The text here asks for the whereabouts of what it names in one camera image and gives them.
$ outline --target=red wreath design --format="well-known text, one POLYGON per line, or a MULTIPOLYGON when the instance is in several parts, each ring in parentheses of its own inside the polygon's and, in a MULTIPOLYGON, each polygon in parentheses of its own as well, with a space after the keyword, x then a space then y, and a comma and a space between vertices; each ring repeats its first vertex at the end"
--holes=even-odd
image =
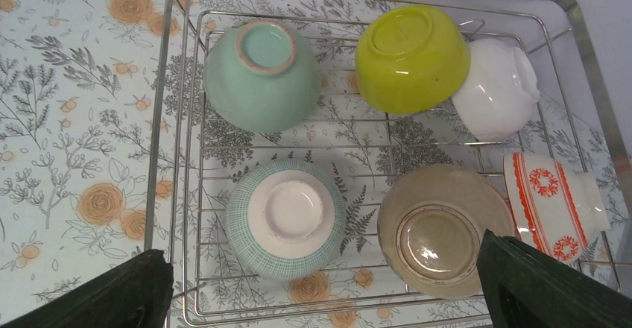
POLYGON ((553 245, 553 256, 560 261, 568 261, 579 251, 579 242, 571 236, 564 236, 553 245))
POLYGON ((550 198, 557 194, 560 181, 549 170, 537 168, 529 173, 529 183, 540 195, 550 198))

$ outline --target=white bowl with red pattern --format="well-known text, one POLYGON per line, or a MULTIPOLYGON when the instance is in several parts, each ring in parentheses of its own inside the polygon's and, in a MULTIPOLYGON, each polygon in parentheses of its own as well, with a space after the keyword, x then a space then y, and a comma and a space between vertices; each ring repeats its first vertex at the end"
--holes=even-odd
POLYGON ((573 262, 590 237, 610 229, 595 178, 549 157, 506 154, 505 183, 520 240, 561 262, 573 262))

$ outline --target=yellow-green bowl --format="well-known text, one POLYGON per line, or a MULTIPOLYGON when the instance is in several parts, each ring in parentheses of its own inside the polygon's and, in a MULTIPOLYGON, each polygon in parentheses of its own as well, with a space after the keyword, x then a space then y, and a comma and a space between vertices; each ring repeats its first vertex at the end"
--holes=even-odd
POLYGON ((409 5, 367 27, 355 66, 358 89, 370 105, 389 113, 416 113, 457 91, 470 70, 470 50, 446 13, 409 5))

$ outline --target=ceramic bowl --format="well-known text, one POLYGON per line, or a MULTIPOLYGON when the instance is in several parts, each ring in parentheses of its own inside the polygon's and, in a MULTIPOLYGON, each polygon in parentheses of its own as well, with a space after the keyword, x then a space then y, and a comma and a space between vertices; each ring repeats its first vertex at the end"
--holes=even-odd
POLYGON ((346 206, 314 165, 274 160, 248 172, 228 201, 224 228, 243 265, 272 280, 295 280, 327 265, 344 238, 346 206))
POLYGON ((443 11, 409 5, 367 27, 355 65, 358 90, 368 104, 389 113, 416 113, 459 88, 470 67, 470 50, 443 11))
POLYGON ((591 174, 531 153, 506 154, 505 183, 523 242, 561 262, 578 259, 590 236, 610 229, 591 174))
POLYGON ((496 39, 469 44, 472 62, 452 103, 476 139, 489 142, 516 133, 534 114, 540 91, 526 54, 496 39))
POLYGON ((485 229, 514 234, 503 197, 475 171, 433 164, 401 177, 378 214, 378 237, 393 271, 422 293, 463 298, 481 292, 476 270, 485 229))
POLYGON ((300 123, 314 109, 321 88, 307 40, 267 19, 224 33, 206 57, 203 85, 220 116, 255 133, 300 123))

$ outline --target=mint green bowl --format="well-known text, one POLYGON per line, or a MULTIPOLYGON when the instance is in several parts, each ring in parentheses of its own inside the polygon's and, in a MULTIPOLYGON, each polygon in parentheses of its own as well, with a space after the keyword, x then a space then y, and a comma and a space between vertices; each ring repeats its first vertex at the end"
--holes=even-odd
POLYGON ((264 278, 295 280, 323 268, 337 254, 346 208, 334 180, 319 168, 299 160, 274 160, 239 181, 228 201, 224 228, 243 266, 264 278), (305 193, 314 207, 287 205, 298 198, 295 194, 305 193), (320 222, 316 206, 323 209, 320 222), (276 225, 270 214, 285 222, 276 225))
POLYGON ((220 116, 254 133, 301 123, 316 106, 321 88, 307 40, 269 19, 226 30, 206 57, 203 85, 220 116))

